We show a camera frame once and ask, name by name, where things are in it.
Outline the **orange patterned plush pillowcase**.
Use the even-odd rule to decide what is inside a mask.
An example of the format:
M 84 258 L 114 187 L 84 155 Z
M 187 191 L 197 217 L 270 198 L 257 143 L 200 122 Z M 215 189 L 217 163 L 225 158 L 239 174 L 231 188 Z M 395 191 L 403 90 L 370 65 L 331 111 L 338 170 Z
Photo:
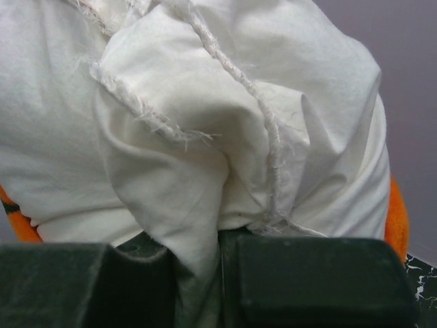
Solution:
M 21 213 L 20 206 L 8 197 L 3 188 L 1 188 L 1 203 L 19 241 L 42 243 L 36 228 L 30 224 L 30 218 Z M 409 236 L 410 224 L 406 205 L 399 185 L 394 175 L 391 174 L 389 211 L 386 219 L 384 239 L 393 248 L 403 264 L 407 259 Z

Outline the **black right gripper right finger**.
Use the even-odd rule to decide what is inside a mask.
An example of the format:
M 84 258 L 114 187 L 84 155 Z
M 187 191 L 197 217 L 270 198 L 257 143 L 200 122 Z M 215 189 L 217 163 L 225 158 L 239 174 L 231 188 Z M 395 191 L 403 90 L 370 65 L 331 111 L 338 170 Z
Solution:
M 246 228 L 219 233 L 224 327 L 259 327 L 257 276 L 249 266 L 249 252 L 246 249 L 240 251 L 240 240 L 252 237 Z

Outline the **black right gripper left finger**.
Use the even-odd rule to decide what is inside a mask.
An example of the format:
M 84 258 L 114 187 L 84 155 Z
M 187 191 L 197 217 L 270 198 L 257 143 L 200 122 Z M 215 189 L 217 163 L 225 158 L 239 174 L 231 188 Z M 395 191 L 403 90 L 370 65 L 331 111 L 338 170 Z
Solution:
M 173 327 L 173 256 L 142 232 L 105 253 L 85 327 Z

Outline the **white pillow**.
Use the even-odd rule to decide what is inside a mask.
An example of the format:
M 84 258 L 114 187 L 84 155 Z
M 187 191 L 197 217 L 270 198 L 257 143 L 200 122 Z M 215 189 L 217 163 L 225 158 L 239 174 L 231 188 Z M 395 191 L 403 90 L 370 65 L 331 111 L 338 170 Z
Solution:
M 379 85 L 312 1 L 2 1 L 1 186 L 45 242 L 147 233 L 216 327 L 219 231 L 384 238 Z

